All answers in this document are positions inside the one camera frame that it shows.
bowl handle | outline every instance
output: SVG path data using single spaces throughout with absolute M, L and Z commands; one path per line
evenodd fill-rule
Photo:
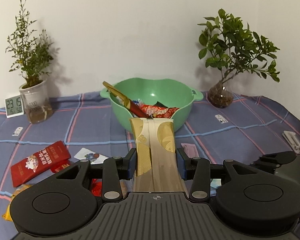
M 110 92 L 108 91 L 107 88 L 104 88 L 103 90 L 100 91 L 100 96 L 103 98 L 110 99 Z
M 194 101 L 200 101 L 203 99 L 203 94 L 199 90 L 194 89 L 194 88 L 190 88 L 190 89 L 192 90 Z

red snack wrapper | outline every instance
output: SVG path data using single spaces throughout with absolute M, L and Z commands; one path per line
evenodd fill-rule
M 91 192 L 96 197 L 101 197 L 102 190 L 102 181 L 98 181 L 98 179 L 92 179 Z
M 65 169 L 66 167 L 69 167 L 70 165 L 71 165 L 71 162 L 69 160 L 64 160 L 64 161 L 61 161 L 61 162 L 57 163 L 56 165 L 54 165 L 50 170 L 53 173 L 57 173 L 57 172 Z
M 161 106 L 142 105 L 141 110 L 153 118 L 171 118 L 178 107 L 165 108 Z
M 69 159 L 71 156 L 62 141 L 40 150 L 28 158 L 11 166 L 12 184 L 18 187 L 33 179 L 57 163 Z
M 137 117 L 148 118 L 149 115 L 142 111 L 134 102 L 130 100 L 130 106 L 128 108 Z

green plastic bowl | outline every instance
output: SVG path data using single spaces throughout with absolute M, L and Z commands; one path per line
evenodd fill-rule
M 120 92 L 131 100 L 141 99 L 144 104 L 154 105 L 159 101 L 167 107 L 179 107 L 173 119 L 174 131 L 178 130 L 187 120 L 193 101 L 200 101 L 203 95 L 200 91 L 172 79 L 143 79 L 130 78 L 115 85 Z M 132 114 L 112 95 L 107 88 L 101 90 L 103 98 L 109 98 L 112 110 L 119 123 L 129 132 L 132 132 L 129 119 Z

white wall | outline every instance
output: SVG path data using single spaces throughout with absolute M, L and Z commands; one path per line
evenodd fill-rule
M 239 75 L 235 92 L 265 95 L 300 118 L 300 0 L 27 0 L 36 27 L 46 28 L 59 48 L 50 95 L 102 89 L 133 77 L 170 77 L 208 90 L 219 78 L 198 59 L 203 16 L 218 9 L 240 16 L 281 51 L 281 81 Z M 18 0 L 0 0 L 0 107 L 23 83 L 8 73 L 12 59 L 4 50 L 14 31 Z
M 268 96 L 300 119 L 300 0 L 259 0 L 258 32 L 281 50 L 280 83 L 253 79 L 250 93 Z
M 8 73 L 7 36 L 15 29 L 18 0 L 0 0 L 0 107 L 23 83 Z M 208 89 L 202 78 L 197 44 L 203 16 L 218 9 L 240 15 L 254 27 L 257 0 L 27 0 L 38 28 L 46 28 L 60 48 L 51 96 L 102 89 L 109 83 L 140 76 L 170 77 Z

clock display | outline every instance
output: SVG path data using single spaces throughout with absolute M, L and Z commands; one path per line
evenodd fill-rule
M 21 115 L 24 113 L 21 96 L 7 98 L 5 100 L 7 117 Z

